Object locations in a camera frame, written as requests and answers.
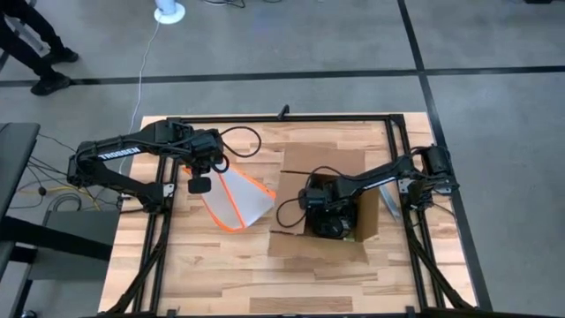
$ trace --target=open cardboard box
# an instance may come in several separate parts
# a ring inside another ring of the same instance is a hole
[[[286,200],[297,198],[298,191],[304,188],[310,172],[322,165],[355,176],[365,172],[365,151],[289,144],[284,151],[284,162],[273,210],[276,211]],[[330,170],[318,172],[317,174],[336,176]],[[268,254],[320,258],[327,261],[368,262],[363,242],[376,239],[378,236],[379,198],[378,188],[365,191],[359,198],[358,225],[354,230],[355,242],[316,237],[307,228],[305,219],[291,228],[284,228],[274,217],[270,227]],[[292,201],[281,208],[279,217],[283,224],[292,224],[304,213],[298,202]]]

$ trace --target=black shoe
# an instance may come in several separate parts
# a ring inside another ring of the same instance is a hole
[[[67,88],[69,85],[71,85],[71,79],[60,72],[56,72],[53,78],[40,79],[40,81],[32,87],[32,94],[47,96],[59,89]]]
[[[72,49],[64,48],[63,52],[50,51],[50,53],[42,57],[42,59],[51,65],[63,62],[74,63],[79,60],[79,54],[73,52]]]

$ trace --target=person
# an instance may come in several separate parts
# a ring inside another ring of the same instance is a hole
[[[45,57],[40,57],[32,47],[12,32],[4,14],[18,18],[30,26],[41,40],[49,45],[49,53]],[[60,72],[55,72],[51,65],[62,62],[73,63],[79,59],[79,55],[63,45],[51,24],[35,8],[27,4],[26,0],[0,0],[0,49],[15,57],[40,77],[31,89],[33,94],[39,96],[49,95],[71,85],[71,79]]]

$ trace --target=black cable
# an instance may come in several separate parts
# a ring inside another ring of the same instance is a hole
[[[144,208],[136,208],[133,210],[126,210],[126,211],[120,211],[120,214],[127,214],[127,213],[136,213],[136,212],[142,212],[145,211]]]
[[[61,146],[65,147],[65,148],[71,150],[73,153],[77,151],[77,150],[73,149],[71,146],[65,145],[63,142],[57,140],[56,138],[46,136],[46,135],[44,135],[44,134],[42,134],[42,133],[38,133],[38,135],[39,135],[40,137],[45,138],[45,139],[53,140],[54,142],[58,143],[59,145],[61,145]]]
[[[50,172],[53,172],[53,173],[57,173],[57,174],[66,176],[65,173],[63,173],[63,172],[61,172],[61,171],[59,171],[59,170],[53,170],[53,169],[51,169],[51,168],[49,168],[49,167],[41,166],[41,165],[39,165],[39,164],[37,164],[37,163],[32,162],[32,161],[31,161],[31,158],[30,158],[29,163],[27,163],[27,164],[30,165],[30,166],[32,166],[32,167],[34,167],[34,168],[36,168],[36,169],[44,169],[44,170],[47,170],[47,171],[50,171]]]
[[[16,209],[16,208],[37,208],[39,207],[41,204],[43,203],[43,196],[40,196],[40,200],[37,204],[31,205],[31,206],[25,206],[25,207],[9,207],[8,209]]]
[[[44,167],[39,167],[39,164],[34,163],[34,165],[35,165],[35,166],[38,166],[39,168],[43,168],[43,169],[45,169],[45,170],[50,170],[51,172],[58,173],[58,174],[60,174],[60,175],[64,175],[64,176],[67,175],[66,173],[60,171],[59,169],[53,167],[52,165],[50,165],[50,164],[48,164],[48,163],[45,163],[44,161],[42,161],[42,160],[40,160],[40,159],[37,159],[36,157],[34,157],[34,156],[32,156],[32,155],[30,155],[30,159],[33,159],[33,160],[35,160],[36,162],[39,162],[39,163],[41,163],[41,164],[44,166]]]
[[[215,164],[211,166],[212,170],[216,173],[225,173],[230,168],[230,159],[225,154],[222,154],[222,158],[226,165],[223,169],[219,169]]]
[[[39,172],[41,172],[45,177],[50,178],[52,181],[57,182],[59,185],[61,185],[61,186],[70,186],[70,185],[67,185],[67,184],[65,184],[65,183],[63,183],[63,182],[61,182],[61,181],[59,181],[57,178],[54,178],[53,176],[49,175],[49,174],[48,174],[47,172],[45,172],[42,168],[37,167],[37,166],[35,166],[35,168],[36,168]]]
[[[57,180],[66,180],[66,178],[56,178],[56,179],[57,179]],[[36,180],[36,181],[30,181],[30,182],[28,182],[28,183],[22,185],[21,187],[19,187],[18,190],[16,190],[16,193],[18,193],[18,192],[24,190],[25,188],[27,188],[27,187],[29,187],[29,186],[31,186],[31,185],[34,185],[34,184],[36,184],[36,183],[39,183],[39,184],[40,184],[41,182],[47,182],[47,181],[53,181],[53,179],[51,179],[51,178],[44,178],[44,179],[40,179],[40,180]]]
[[[0,128],[0,133],[7,127],[9,126],[11,123],[6,123],[2,126],[2,128]]]
[[[245,0],[240,0],[241,4],[235,4],[234,0],[223,0],[223,1],[202,0],[202,1],[212,5],[232,5],[239,9],[244,9],[246,7]]]
[[[243,129],[243,130],[247,130],[247,131],[252,132],[257,137],[257,141],[259,142],[259,144],[257,145],[257,148],[255,149],[255,151],[251,152],[251,154],[242,155],[242,154],[239,154],[238,152],[234,151],[228,144],[223,142],[223,145],[226,147],[226,149],[228,149],[233,155],[238,156],[240,158],[250,158],[254,155],[257,155],[257,153],[259,153],[259,151],[261,150],[261,146],[263,145],[263,139],[261,138],[259,133],[256,130],[254,130],[253,128],[248,127],[248,126],[233,126],[231,128],[224,130],[222,133],[220,133],[220,135],[223,136],[224,134],[229,133],[229,132],[234,131],[234,130],[237,130],[237,129]]]
[[[455,216],[455,213],[453,213],[452,210],[450,210],[450,209],[448,209],[448,208],[444,208],[443,206],[441,206],[441,205],[439,205],[439,204],[437,204],[437,203],[435,203],[435,202],[433,202],[433,205],[436,206],[436,207],[438,207],[438,208],[441,208],[442,210],[444,210],[444,211],[446,211],[446,212],[448,212],[448,213],[450,213],[452,216]]]
[[[80,209],[82,208],[82,199],[76,194],[76,193],[64,193],[64,194],[60,194],[58,195],[50,204],[48,209],[52,206],[52,211],[53,212],[58,212],[59,207],[61,206],[61,204],[67,202],[67,201],[72,201],[77,203],[77,211],[80,211]]]
[[[293,201],[298,201],[298,200],[300,200],[300,198],[288,199],[288,200],[284,201],[283,203],[281,203],[281,205],[279,205],[279,207],[276,209],[276,212],[275,212],[276,222],[279,223],[279,225],[281,225],[283,228],[288,229],[288,228],[294,227],[294,226],[298,225],[300,222],[302,222],[302,220],[304,220],[304,218],[306,217],[306,212],[305,212],[305,213],[298,219],[298,221],[296,221],[295,223],[292,223],[292,224],[283,224],[283,223],[281,222],[281,217],[279,216],[279,215],[281,214],[281,208],[282,208],[285,204],[287,204],[287,203],[290,203],[290,202],[293,202]]]
[[[39,186],[43,187],[43,185],[41,184],[41,180],[39,180],[39,177],[37,177],[37,174],[35,174],[35,172],[29,167],[29,165],[27,165],[26,168],[29,170],[29,172],[31,172],[34,175],[35,180],[37,180]]]
[[[36,181],[34,181],[34,182],[35,182],[35,183],[38,183],[39,186],[40,186],[40,188],[38,189],[38,193],[39,193],[39,195],[40,195],[40,200],[39,200],[38,203],[36,203],[36,204],[34,204],[34,205],[23,206],[23,207],[11,207],[11,208],[15,208],[15,209],[19,209],[19,208],[37,208],[37,207],[39,207],[39,206],[43,203],[43,197],[45,196],[46,190],[45,190],[45,188],[43,187],[43,184],[41,183],[41,180],[39,179],[39,177],[37,177],[37,174],[36,174],[29,166],[26,166],[26,168],[29,170],[29,172],[31,172],[31,173],[34,175],[35,180],[36,180]]]

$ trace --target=cable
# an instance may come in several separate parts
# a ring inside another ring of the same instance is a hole
[[[83,191],[83,189],[78,189],[78,188],[76,188],[76,187],[74,187],[74,186],[66,185],[65,183],[63,183],[63,182],[59,181],[58,179],[54,178],[53,176],[49,175],[49,174],[48,174],[47,172],[45,172],[42,168],[39,168],[39,167],[35,167],[35,168],[36,168],[39,172],[41,172],[43,175],[45,175],[45,177],[50,178],[51,180],[57,182],[59,185],[62,185],[62,186],[64,186],[64,187],[68,187],[69,190],[77,191],[78,193],[84,194],[85,196],[87,196],[87,197],[92,201],[92,203],[96,206],[96,209],[98,209],[99,211],[101,210],[101,209],[100,209],[100,206],[98,205],[98,203],[97,203],[96,200],[94,199],[94,196],[93,196],[86,188],[84,188],[84,191]]]
[[[161,25],[161,16],[159,16],[159,18],[157,19],[157,27],[155,28],[155,32],[153,33],[153,36],[151,37],[151,40],[149,40],[149,42],[147,43],[147,49],[145,51],[145,53],[143,54],[143,62],[141,63],[141,68],[139,69],[139,86],[138,86],[138,101],[135,104],[135,108],[133,109],[133,114],[132,114],[132,121],[130,123],[130,129],[128,130],[128,134],[132,133],[133,130],[133,122],[135,121],[135,117],[138,114],[138,110],[139,110],[139,106],[141,105],[141,96],[142,96],[142,87],[143,87],[143,70],[145,70],[145,65],[147,63],[147,54],[149,54],[149,50],[151,49],[151,43],[153,42],[153,40],[155,39],[155,37],[157,36],[157,32],[159,32],[159,26]],[[122,174],[122,168],[124,167],[124,163],[125,163],[125,158],[122,159],[122,162],[120,163],[120,166],[117,170],[117,172],[119,174]]]
[[[142,212],[145,211],[144,208],[136,208],[133,210],[126,210],[126,211],[120,211],[120,214],[128,214],[128,213],[136,213],[136,212]]]
[[[439,205],[439,204],[437,204],[437,203],[435,203],[435,202],[432,202],[432,203],[433,203],[434,206],[436,206],[436,207],[438,207],[438,208],[441,208],[442,210],[444,210],[444,211],[450,213],[452,216],[455,216],[455,213],[453,213],[452,210],[450,210],[450,209],[448,209],[448,208],[444,208],[443,206],[441,206],[441,205]]]
[[[304,220],[304,218],[306,217],[306,212],[305,212],[305,213],[298,219],[298,221],[296,221],[295,223],[292,223],[292,224],[283,224],[283,223],[281,222],[281,217],[280,217],[281,208],[283,208],[283,206],[284,206],[285,204],[287,204],[287,203],[291,203],[291,202],[293,202],[293,201],[298,201],[298,200],[300,200],[300,198],[288,199],[288,200],[284,201],[283,203],[281,203],[281,205],[279,205],[279,207],[276,209],[276,212],[275,212],[276,222],[279,223],[279,225],[281,225],[281,226],[282,226],[283,228],[285,228],[285,229],[288,229],[288,228],[291,228],[291,227],[294,227],[294,226],[298,225],[298,224],[299,224],[300,222],[302,222],[302,220]]]
[[[53,137],[46,136],[46,135],[44,135],[44,134],[42,134],[42,133],[38,133],[38,135],[39,135],[40,137],[45,138],[45,139],[53,140],[54,142],[58,143],[59,145],[61,145],[61,146],[65,147],[65,148],[71,150],[73,153],[77,151],[77,150],[73,149],[71,146],[67,146],[67,145],[65,145],[63,142],[61,142],[61,141],[59,141],[59,140],[57,140],[57,139],[55,139],[55,138],[53,138]]]
[[[43,197],[45,196],[45,194],[46,194],[47,191],[46,191],[45,188],[43,187],[43,184],[41,183],[41,180],[39,179],[39,177],[37,177],[37,174],[35,174],[35,172],[34,172],[29,166],[26,166],[26,168],[29,170],[29,172],[31,172],[31,173],[34,175],[35,180],[36,180],[35,182],[38,183],[39,186],[40,186],[39,189],[37,189],[37,193],[40,195],[40,200],[39,200],[38,203],[36,203],[36,204],[34,204],[34,205],[31,205],[31,206],[11,207],[11,208],[15,208],[15,209],[19,209],[19,208],[37,208],[37,207],[39,207],[39,206],[43,203]]]
[[[219,169],[215,164],[210,166],[215,173],[225,173],[230,168],[230,159],[225,154],[222,154],[222,158],[226,165],[223,169]]]
[[[0,133],[2,133],[2,131],[3,131],[4,129],[6,129],[6,127],[9,126],[10,124],[11,124],[11,123],[6,123],[6,124],[4,124],[4,125],[2,126],[2,128],[0,128]]]
[[[266,4],[278,4],[280,2],[282,2],[283,0],[263,0],[264,3]],[[246,7],[245,5],[245,0],[241,0],[241,4],[235,4],[235,0],[222,0],[222,1],[214,1],[214,0],[202,0],[202,2],[206,3],[206,4],[212,4],[212,5],[218,5],[218,6],[223,6],[223,5],[232,5],[235,6],[236,8],[239,9],[244,9]]]
[[[49,171],[51,171],[51,172],[58,173],[58,174],[61,174],[61,175],[64,175],[64,176],[67,175],[66,173],[60,171],[59,169],[53,167],[52,165],[50,165],[50,164],[48,164],[48,163],[45,163],[44,161],[41,161],[41,160],[37,159],[36,157],[34,157],[34,156],[32,156],[32,155],[30,155],[30,158],[33,159],[33,160],[35,160],[36,162],[39,162],[39,163],[43,164],[43,165],[45,166],[45,167],[41,167],[41,166],[39,166],[37,163],[34,163],[34,165],[35,165],[37,168],[42,168],[42,169],[45,169],[45,170],[49,170]]]
[[[233,126],[231,128],[224,130],[222,133],[220,133],[220,135],[223,136],[224,134],[229,133],[229,132],[234,131],[234,130],[237,130],[237,129],[243,129],[243,130],[247,130],[247,131],[252,132],[257,137],[257,141],[259,142],[259,145],[257,145],[257,149],[255,149],[255,151],[253,151],[251,154],[242,155],[242,154],[239,154],[238,152],[236,152],[230,146],[228,146],[228,144],[223,142],[223,145],[226,147],[226,149],[228,149],[233,155],[238,156],[240,158],[250,158],[254,155],[257,155],[257,153],[261,150],[261,146],[263,145],[263,140],[261,139],[261,136],[259,135],[259,133],[256,130],[254,130],[253,128],[248,127],[248,126]]]
[[[66,180],[66,178],[56,178],[56,179],[57,179],[57,180]],[[40,180],[37,180],[37,181],[30,181],[30,182],[28,182],[28,183],[22,185],[21,187],[19,187],[19,188],[16,190],[16,193],[22,192],[22,191],[24,191],[25,188],[27,188],[27,187],[29,187],[29,186],[31,186],[31,185],[34,185],[34,184],[36,184],[36,183],[47,182],[47,181],[53,181],[53,180],[50,179],[50,178],[44,178],[44,179],[40,179]]]
[[[40,200],[37,204],[31,205],[31,206],[25,206],[25,207],[9,207],[8,209],[17,209],[17,208],[37,208],[39,207],[41,204],[43,203],[43,196],[40,196]]]
[[[234,0],[222,0],[222,1],[202,0],[202,1],[212,5],[231,5],[239,9],[244,9],[246,7],[245,0],[240,0],[241,4],[235,4]]]
[[[82,199],[76,194],[76,193],[64,193],[61,194],[59,196],[57,196],[48,206],[48,210],[50,208],[52,208],[53,212],[58,212],[59,207],[61,206],[61,204],[67,202],[67,201],[73,201],[77,203],[77,211],[80,211],[80,209],[82,208]]]

